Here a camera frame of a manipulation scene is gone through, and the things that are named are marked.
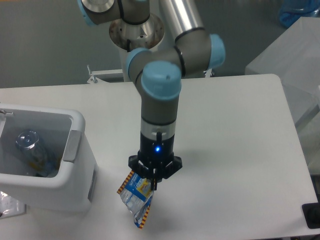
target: white bin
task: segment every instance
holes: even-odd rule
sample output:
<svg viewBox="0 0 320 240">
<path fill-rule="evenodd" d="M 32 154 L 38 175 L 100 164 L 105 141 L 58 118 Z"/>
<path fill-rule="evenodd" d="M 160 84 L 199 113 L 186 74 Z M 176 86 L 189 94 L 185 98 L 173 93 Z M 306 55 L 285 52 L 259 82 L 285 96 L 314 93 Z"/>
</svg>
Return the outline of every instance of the white bin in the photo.
<svg viewBox="0 0 320 240">
<path fill-rule="evenodd" d="M 0 191 L 32 207 L 88 210 L 98 166 L 85 124 L 75 110 L 0 103 Z M 61 159 L 54 177 L 35 176 L 15 146 L 18 135 L 27 129 L 35 130 Z"/>
</svg>

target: plastic bottle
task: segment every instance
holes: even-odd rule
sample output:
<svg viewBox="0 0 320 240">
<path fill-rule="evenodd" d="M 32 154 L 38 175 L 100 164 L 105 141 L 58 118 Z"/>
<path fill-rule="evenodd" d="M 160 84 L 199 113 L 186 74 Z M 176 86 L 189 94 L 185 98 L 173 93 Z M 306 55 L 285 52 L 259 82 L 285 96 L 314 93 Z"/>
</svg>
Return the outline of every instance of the plastic bottle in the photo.
<svg viewBox="0 0 320 240">
<path fill-rule="evenodd" d="M 300 17 L 317 17 L 320 0 L 284 0 L 279 12 L 279 20 L 289 28 Z"/>
</svg>

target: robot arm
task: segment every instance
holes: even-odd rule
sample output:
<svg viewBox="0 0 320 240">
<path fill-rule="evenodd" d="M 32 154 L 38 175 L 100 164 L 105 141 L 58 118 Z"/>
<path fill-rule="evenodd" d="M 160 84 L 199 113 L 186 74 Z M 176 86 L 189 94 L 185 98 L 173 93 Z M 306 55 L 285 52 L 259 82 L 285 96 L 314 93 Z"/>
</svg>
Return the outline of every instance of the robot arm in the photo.
<svg viewBox="0 0 320 240">
<path fill-rule="evenodd" d="M 148 8 L 147 14 L 134 19 L 136 24 L 143 25 L 143 19 L 147 21 L 146 16 L 150 14 L 147 0 L 82 0 L 81 6 L 86 8 L 86 2 L 98 1 L 113 2 L 113 5 L 103 13 L 93 13 L 94 8 L 85 10 L 97 24 L 109 21 L 111 16 L 133 24 L 133 16 L 140 13 L 135 4 Z M 151 190 L 156 190 L 158 182 L 182 167 L 181 158 L 173 153 L 181 77 L 218 67 L 226 55 L 219 36 L 205 31 L 193 0 L 161 0 L 160 3 L 171 23 L 175 45 L 155 52 L 136 48 L 128 55 L 125 69 L 141 95 L 140 150 L 129 157 L 128 165 L 142 178 L 150 180 Z M 120 15 L 116 14 L 121 9 L 119 6 L 124 12 Z"/>
</svg>

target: chip bag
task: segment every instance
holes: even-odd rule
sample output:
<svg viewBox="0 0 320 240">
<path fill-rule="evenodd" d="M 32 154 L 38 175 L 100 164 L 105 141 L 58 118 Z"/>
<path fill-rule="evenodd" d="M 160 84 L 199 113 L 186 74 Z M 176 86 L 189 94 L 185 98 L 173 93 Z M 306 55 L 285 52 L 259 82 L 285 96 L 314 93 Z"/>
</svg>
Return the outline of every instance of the chip bag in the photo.
<svg viewBox="0 0 320 240">
<path fill-rule="evenodd" d="M 133 214 L 134 224 L 142 229 L 146 223 L 154 195 L 154 191 L 151 191 L 151 183 L 146 178 L 141 178 L 131 171 L 117 193 Z"/>
</svg>

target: light blue joint cap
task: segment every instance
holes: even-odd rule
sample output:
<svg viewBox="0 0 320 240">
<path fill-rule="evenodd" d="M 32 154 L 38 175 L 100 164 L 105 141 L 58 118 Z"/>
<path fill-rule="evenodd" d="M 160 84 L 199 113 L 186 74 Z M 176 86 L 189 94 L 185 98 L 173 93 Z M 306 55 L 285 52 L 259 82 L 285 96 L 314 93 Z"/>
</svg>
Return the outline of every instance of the light blue joint cap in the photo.
<svg viewBox="0 0 320 240">
<path fill-rule="evenodd" d="M 125 71 L 126 71 L 126 74 L 129 76 L 129 67 L 130 67 L 130 63 L 132 61 L 132 59 L 135 58 L 136 55 L 138 55 L 139 53 L 141 52 L 146 52 L 146 51 L 150 51 L 149 49 L 147 48 L 143 48 L 143 47 L 138 47 L 136 49 L 133 49 L 129 54 L 128 56 L 126 57 L 126 61 L 125 61 Z"/>
<path fill-rule="evenodd" d="M 84 9 L 84 6 L 82 5 L 82 2 L 81 0 L 77 0 L 78 2 L 78 6 L 80 8 L 80 11 L 82 13 L 82 17 L 84 18 L 85 20 L 85 23 L 88 25 L 88 26 L 97 26 L 97 24 L 95 24 L 91 19 L 90 17 L 87 15 L 85 9 Z"/>
<path fill-rule="evenodd" d="M 171 62 L 152 61 L 143 69 L 141 85 L 156 100 L 173 100 L 181 91 L 181 71 Z"/>
<path fill-rule="evenodd" d="M 210 34 L 211 56 L 208 69 L 221 66 L 226 59 L 226 49 L 224 42 L 217 34 Z"/>
</svg>

